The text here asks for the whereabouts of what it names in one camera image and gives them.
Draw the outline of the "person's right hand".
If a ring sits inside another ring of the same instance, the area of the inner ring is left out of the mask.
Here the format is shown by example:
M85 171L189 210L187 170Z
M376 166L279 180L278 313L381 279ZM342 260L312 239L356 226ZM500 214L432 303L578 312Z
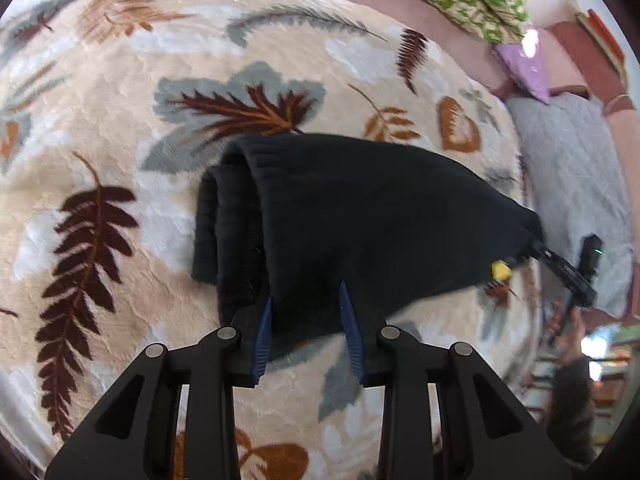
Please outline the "person's right hand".
M567 366L582 357L582 338L585 337L586 328L579 310L570 312L570 319L564 330L561 328L562 317L565 313L560 300L552 302L553 313L546 323L546 333L551 336L560 332L554 344L559 356L560 365Z

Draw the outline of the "brown sleeved right forearm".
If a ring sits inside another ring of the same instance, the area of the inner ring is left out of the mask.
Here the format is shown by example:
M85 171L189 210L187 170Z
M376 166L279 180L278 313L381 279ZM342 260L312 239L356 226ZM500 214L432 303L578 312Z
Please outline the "brown sleeved right forearm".
M586 356L563 364L555 371L546 434L579 477L596 459L592 381Z

